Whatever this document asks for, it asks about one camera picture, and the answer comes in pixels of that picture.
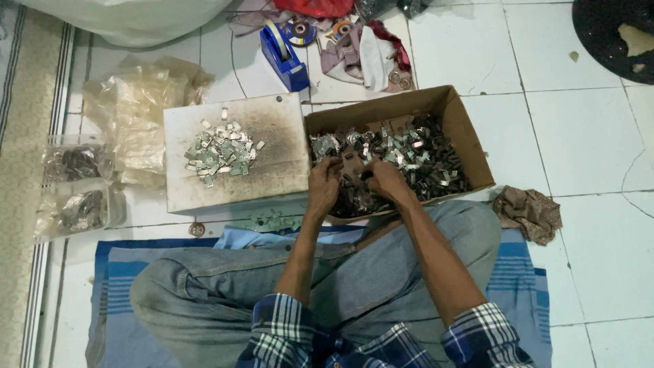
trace blue plaid sleeve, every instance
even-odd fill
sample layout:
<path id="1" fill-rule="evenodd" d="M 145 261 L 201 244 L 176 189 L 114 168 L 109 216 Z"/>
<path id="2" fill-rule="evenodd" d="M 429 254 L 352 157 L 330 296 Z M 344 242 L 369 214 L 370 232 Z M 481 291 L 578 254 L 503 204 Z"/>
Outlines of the blue plaid sleeve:
<path id="1" fill-rule="evenodd" d="M 315 329 L 311 312 L 285 294 L 254 305 L 252 337 L 236 368 L 308 368 Z"/>
<path id="2" fill-rule="evenodd" d="M 495 303 L 459 314 L 441 336 L 445 353 L 456 368 L 536 368 L 519 341 L 518 332 Z"/>

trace person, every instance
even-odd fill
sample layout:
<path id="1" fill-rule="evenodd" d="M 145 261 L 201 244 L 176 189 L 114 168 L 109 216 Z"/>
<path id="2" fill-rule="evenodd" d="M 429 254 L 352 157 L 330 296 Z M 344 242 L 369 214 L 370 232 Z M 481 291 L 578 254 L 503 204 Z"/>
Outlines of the person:
<path id="1" fill-rule="evenodd" d="M 293 244 L 188 249 L 138 275 L 134 312 L 181 367 L 534 367 L 481 292 L 500 243 L 495 214 L 461 200 L 426 210 L 375 160 L 366 183 L 404 225 L 358 249 L 317 244 L 342 167 L 332 157 L 311 170 Z"/>

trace red plastic bag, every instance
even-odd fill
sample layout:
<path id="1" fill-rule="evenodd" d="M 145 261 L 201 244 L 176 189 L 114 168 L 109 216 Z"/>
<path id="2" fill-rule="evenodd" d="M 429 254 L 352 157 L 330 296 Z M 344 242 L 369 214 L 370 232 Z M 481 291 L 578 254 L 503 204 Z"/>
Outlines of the red plastic bag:
<path id="1" fill-rule="evenodd" d="M 352 9 L 354 0 L 274 0 L 275 7 L 314 18 L 340 18 Z"/>

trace blue mat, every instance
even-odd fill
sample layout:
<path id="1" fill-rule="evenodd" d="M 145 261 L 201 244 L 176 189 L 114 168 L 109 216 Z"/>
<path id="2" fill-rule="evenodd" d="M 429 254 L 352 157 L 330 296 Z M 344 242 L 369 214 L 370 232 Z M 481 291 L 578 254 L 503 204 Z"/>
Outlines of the blue mat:
<path id="1" fill-rule="evenodd" d="M 320 242 L 354 242 L 366 231 L 359 226 L 322 227 Z M 296 233 L 285 237 L 294 237 Z M 242 248 L 279 241 L 276 233 L 259 234 L 226 228 L 222 238 L 119 240 L 98 242 L 91 296 L 92 320 L 86 359 L 89 368 L 173 368 L 179 363 L 141 327 L 129 304 L 134 277 L 149 263 L 181 248 Z M 517 230 L 504 230 L 489 286 L 495 302 L 518 330 L 521 347 L 539 368 L 551 366 L 547 276 L 534 268 L 526 242 Z"/>

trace floor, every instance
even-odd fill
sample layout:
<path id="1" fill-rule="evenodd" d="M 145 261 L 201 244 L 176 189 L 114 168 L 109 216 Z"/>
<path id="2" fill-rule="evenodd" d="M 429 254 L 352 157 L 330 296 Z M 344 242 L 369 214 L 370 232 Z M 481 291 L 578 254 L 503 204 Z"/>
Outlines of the floor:
<path id="1" fill-rule="evenodd" d="M 654 86 L 623 80 L 579 43 L 571 2 L 449 0 L 406 21 L 383 16 L 407 47 L 419 88 L 453 84 L 475 126 L 498 187 L 536 189 L 561 204 L 563 229 L 547 247 L 530 244 L 548 273 L 554 368 L 650 367 L 654 360 Z M 96 132 L 82 114 L 80 87 L 129 52 L 172 55 L 201 64 L 217 80 L 207 102 L 284 92 L 257 34 L 233 42 L 226 17 L 258 10 L 237 0 L 181 39 L 126 50 L 79 31 L 66 132 Z M 569 53 L 579 53 L 573 61 Z M 380 96 L 320 72 L 317 47 L 297 49 L 311 87 L 305 113 Z M 488 200 L 492 190 L 468 196 Z M 194 219 L 167 214 L 162 193 L 126 190 L 128 221 L 119 229 L 71 237 L 65 255 L 53 367 L 82 367 L 90 322 L 98 240 L 180 238 Z M 291 203 L 284 215 L 301 215 Z M 218 236 L 250 213 L 199 218 Z"/>

